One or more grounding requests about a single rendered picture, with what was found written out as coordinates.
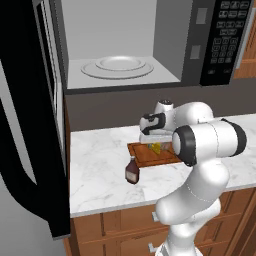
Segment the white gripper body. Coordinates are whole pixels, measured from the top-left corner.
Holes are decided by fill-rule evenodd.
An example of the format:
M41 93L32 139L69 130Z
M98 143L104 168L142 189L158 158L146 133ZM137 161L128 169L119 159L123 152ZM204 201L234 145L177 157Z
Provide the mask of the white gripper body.
M172 141L172 132L163 134L144 135L140 133L139 142L142 144L168 143Z

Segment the yellow cheese wedge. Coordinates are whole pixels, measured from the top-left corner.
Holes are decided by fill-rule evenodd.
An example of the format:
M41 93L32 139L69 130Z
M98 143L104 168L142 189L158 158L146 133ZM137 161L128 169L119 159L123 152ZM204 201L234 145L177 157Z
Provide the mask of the yellow cheese wedge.
M148 145L148 148L151 149L156 154L160 154L161 153L161 144L160 143L150 143Z

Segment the brown wooden cutting board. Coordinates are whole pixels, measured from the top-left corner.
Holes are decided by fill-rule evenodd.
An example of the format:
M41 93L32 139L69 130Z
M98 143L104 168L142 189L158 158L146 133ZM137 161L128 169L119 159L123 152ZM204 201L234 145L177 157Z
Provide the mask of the brown wooden cutting board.
M136 164L139 168L180 162L180 159L174 154L172 149L161 150L157 154L146 144L139 142L128 143L127 147L130 155L135 157Z

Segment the brown condiment bottle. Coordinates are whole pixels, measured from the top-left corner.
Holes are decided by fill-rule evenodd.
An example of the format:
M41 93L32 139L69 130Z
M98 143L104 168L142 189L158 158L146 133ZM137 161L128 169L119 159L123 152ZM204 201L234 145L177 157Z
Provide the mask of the brown condiment bottle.
M139 181L140 170L136 164L135 157L130 158L129 164L125 168L125 178L131 184L136 184Z

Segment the black microwave oven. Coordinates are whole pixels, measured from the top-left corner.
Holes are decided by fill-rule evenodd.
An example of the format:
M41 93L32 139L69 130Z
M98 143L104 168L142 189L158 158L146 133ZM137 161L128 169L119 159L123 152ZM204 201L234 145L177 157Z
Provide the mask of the black microwave oven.
M256 0L61 0L68 54L66 92L223 86L234 80ZM148 75L93 78L84 64L108 56L139 57Z

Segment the black microwave door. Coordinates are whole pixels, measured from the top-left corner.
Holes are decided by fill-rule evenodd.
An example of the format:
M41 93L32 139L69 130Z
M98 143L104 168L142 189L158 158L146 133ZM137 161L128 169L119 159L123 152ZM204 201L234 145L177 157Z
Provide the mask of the black microwave door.
M0 100L23 168L39 187L55 240L71 233L61 0L0 0Z

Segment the white round plate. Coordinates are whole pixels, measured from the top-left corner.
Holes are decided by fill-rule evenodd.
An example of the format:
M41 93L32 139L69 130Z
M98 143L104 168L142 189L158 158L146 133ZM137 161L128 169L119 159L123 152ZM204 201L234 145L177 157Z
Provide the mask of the white round plate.
M108 56L84 64L81 71L93 78L107 80L133 79L148 75L154 66L139 57Z

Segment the wooden drawer front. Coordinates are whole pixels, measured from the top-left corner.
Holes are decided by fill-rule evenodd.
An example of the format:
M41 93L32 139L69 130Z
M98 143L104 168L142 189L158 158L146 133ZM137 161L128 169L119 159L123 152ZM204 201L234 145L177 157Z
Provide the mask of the wooden drawer front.
M231 256L226 251L229 248L231 239L217 240L216 238L207 238L199 241L199 238L206 233L203 228L196 236L195 246L202 252L203 256ZM144 232L132 234L126 237L116 237L104 245L104 256L154 256L151 253L148 244L159 247L166 239L166 230L155 230L154 232Z
M221 213L212 220L213 224L222 221L216 240L229 240L250 201L252 189L225 192L221 195ZM160 226L152 219L153 205L113 211L103 214L104 231L127 231Z

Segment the wooden base cabinet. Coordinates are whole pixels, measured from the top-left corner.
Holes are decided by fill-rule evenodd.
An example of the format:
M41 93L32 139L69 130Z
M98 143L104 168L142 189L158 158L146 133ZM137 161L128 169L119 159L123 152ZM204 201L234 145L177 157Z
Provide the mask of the wooden base cabinet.
M243 228L247 224L247 221L250 218L256 219L256 213L253 211L253 208L256 207L256 188L247 189L252 189L253 192L251 193L250 201L242 213L239 223L230 238L231 243L226 253L231 256L239 256L239 252L235 249L235 243L238 242L241 237ZM168 227L161 223L160 226L156 227L106 233L104 231L103 214L104 213L77 217L71 220L71 236L64 241L67 256L104 256L103 249L105 243L112 241L116 237L126 237L132 234L144 232L154 232L155 230L166 230L168 233ZM202 230L205 228L206 233L199 238L199 241L204 241L207 238L216 238L222 221L217 224L213 224L212 220L208 221L200 229Z

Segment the wooden wall cabinet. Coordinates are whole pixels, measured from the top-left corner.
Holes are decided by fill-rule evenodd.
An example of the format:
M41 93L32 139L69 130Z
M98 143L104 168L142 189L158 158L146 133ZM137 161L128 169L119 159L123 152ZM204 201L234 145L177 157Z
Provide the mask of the wooden wall cabinet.
M256 77L256 17L253 20L240 67L235 71L234 78Z

